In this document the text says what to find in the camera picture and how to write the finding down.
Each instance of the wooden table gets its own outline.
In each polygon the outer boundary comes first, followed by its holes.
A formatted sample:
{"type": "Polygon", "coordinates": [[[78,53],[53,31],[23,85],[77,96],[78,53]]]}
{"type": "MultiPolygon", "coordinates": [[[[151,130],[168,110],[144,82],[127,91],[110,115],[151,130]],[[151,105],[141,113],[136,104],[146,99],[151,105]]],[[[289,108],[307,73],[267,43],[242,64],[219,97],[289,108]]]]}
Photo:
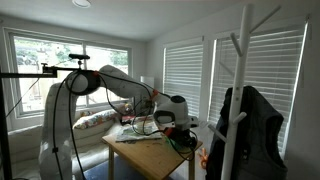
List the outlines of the wooden table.
{"type": "MultiPolygon", "coordinates": [[[[109,145],[109,180],[114,179],[114,152],[136,168],[147,179],[166,179],[184,159],[171,147],[164,138],[157,140],[140,140],[134,144],[115,142],[116,135],[104,136],[102,139],[109,145]]],[[[198,141],[196,149],[202,145],[198,141]]],[[[195,154],[183,154],[186,157],[194,156],[189,161],[189,179],[195,179],[195,154]]]]}

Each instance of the white wall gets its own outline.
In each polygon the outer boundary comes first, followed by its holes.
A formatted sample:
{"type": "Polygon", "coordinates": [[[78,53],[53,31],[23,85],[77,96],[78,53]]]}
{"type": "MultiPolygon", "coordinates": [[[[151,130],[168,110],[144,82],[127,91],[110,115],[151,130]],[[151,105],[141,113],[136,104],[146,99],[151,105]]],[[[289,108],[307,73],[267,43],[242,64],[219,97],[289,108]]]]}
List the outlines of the white wall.
{"type": "MultiPolygon", "coordinates": [[[[222,32],[240,29],[240,21],[243,5],[240,2],[233,7],[227,8],[219,13],[212,14],[206,18],[195,21],[184,27],[168,32],[154,39],[147,46],[148,76],[156,77],[155,87],[162,90],[163,73],[163,45],[170,42],[204,36],[205,44],[209,45],[207,57],[204,59],[206,66],[204,71],[210,71],[211,54],[210,49],[215,35],[222,32]]],[[[283,0],[283,1],[254,1],[254,21],[264,17],[277,5],[282,5],[281,10],[273,16],[268,26],[286,22],[287,25],[294,23],[296,19],[311,14],[312,39],[308,39],[303,58],[302,73],[299,79],[296,101],[294,106],[294,117],[291,123],[288,137],[287,153],[285,157],[288,166],[288,179],[320,179],[320,127],[319,108],[320,96],[317,94],[320,88],[320,2],[319,0],[283,0]]],[[[204,73],[204,78],[209,83],[210,73],[204,73]]],[[[199,139],[204,141],[205,147],[209,147],[212,133],[205,126],[199,133],[199,139]]],[[[198,178],[203,178],[204,171],[197,170],[198,178]]]]}
{"type": "MultiPolygon", "coordinates": [[[[145,42],[132,41],[127,39],[121,39],[118,37],[99,35],[99,34],[93,34],[93,33],[74,30],[74,29],[57,27],[57,26],[52,26],[47,24],[40,24],[40,23],[31,22],[31,21],[25,21],[21,19],[6,17],[0,14],[0,59],[1,59],[0,63],[1,63],[2,72],[5,72],[5,69],[6,69],[5,66],[7,66],[7,63],[5,62],[7,59],[7,54],[6,54],[5,43],[4,43],[3,28],[13,28],[13,29],[31,31],[36,33],[44,33],[48,35],[85,40],[89,42],[104,43],[108,45],[116,45],[116,46],[131,48],[132,49],[132,69],[131,70],[132,70],[133,78],[136,80],[140,80],[140,76],[145,75],[146,73],[146,69],[144,68],[145,66],[142,66],[146,64],[146,43],[145,42]]],[[[12,124],[12,127],[15,129],[23,128],[22,126],[27,126],[28,123],[29,124],[34,123],[34,121],[41,123],[42,119],[43,119],[42,117],[24,119],[23,120],[25,122],[24,124],[12,124]]],[[[9,121],[8,121],[8,128],[11,129],[11,124],[9,121]]]]}

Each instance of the couch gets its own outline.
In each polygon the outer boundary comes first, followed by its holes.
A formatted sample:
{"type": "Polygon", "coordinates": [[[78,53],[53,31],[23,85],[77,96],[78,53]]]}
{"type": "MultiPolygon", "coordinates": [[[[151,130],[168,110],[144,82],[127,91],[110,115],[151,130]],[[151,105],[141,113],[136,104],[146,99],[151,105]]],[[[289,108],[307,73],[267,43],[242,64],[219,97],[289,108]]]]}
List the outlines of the couch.
{"type": "MultiPolygon", "coordinates": [[[[109,149],[102,142],[102,137],[116,133],[120,128],[120,122],[113,119],[87,129],[73,129],[84,171],[108,160],[109,149]]],[[[38,165],[41,134],[41,125],[8,133],[13,178],[41,179],[38,165]]],[[[74,179],[81,179],[81,171],[74,148],[72,151],[72,173],[74,179]]]]}

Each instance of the window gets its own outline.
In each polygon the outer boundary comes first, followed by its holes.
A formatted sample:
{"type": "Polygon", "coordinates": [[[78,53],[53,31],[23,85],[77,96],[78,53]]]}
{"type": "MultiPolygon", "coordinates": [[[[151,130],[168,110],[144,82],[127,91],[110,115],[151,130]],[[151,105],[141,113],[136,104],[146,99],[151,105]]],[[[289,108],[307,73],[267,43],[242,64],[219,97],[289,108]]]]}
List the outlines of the window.
{"type": "MultiPolygon", "coordinates": [[[[255,33],[251,36],[245,72],[245,85],[255,87],[279,111],[284,122],[278,137],[284,155],[295,87],[302,57],[305,28],[292,26],[255,33]]],[[[230,38],[215,42],[215,67],[208,120],[216,124],[224,95],[233,86],[236,50],[230,38]]]]}
{"type": "Polygon", "coordinates": [[[203,38],[168,44],[164,51],[163,92],[183,96],[189,115],[199,117],[203,38]]]}
{"type": "MultiPolygon", "coordinates": [[[[78,60],[71,60],[68,55],[88,54],[90,60],[84,61],[84,69],[99,70],[102,66],[110,64],[120,68],[129,74],[129,49],[108,46],[91,45],[82,41],[69,39],[48,38],[37,35],[9,32],[12,62],[9,62],[11,72],[19,73],[42,73],[41,63],[48,66],[77,68],[78,60]]],[[[18,102],[23,96],[21,103],[16,108],[16,115],[29,116],[44,110],[46,96],[52,84],[62,82],[70,71],[58,71],[58,78],[23,78],[11,80],[12,101],[18,102]]],[[[113,102],[121,101],[120,97],[109,93],[113,102]]],[[[107,104],[106,90],[101,89],[87,96],[80,96],[77,107],[86,108],[107,104]]]]}

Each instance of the white window blind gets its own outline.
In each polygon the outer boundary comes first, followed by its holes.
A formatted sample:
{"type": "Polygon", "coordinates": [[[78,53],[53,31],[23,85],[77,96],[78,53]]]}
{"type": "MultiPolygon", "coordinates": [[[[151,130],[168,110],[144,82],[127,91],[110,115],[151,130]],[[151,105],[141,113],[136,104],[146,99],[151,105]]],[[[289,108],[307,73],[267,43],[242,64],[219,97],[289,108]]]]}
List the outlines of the white window blind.
{"type": "Polygon", "coordinates": [[[199,117],[202,38],[166,46],[164,58],[163,92],[184,97],[189,115],[199,117]]]}
{"type": "MultiPolygon", "coordinates": [[[[264,31],[251,36],[245,85],[255,87],[284,117],[278,137],[284,153],[284,138],[291,116],[297,73],[302,54],[304,26],[264,31]]],[[[233,86],[237,54],[230,38],[216,40],[215,67],[208,120],[216,124],[224,96],[233,86]]]]}

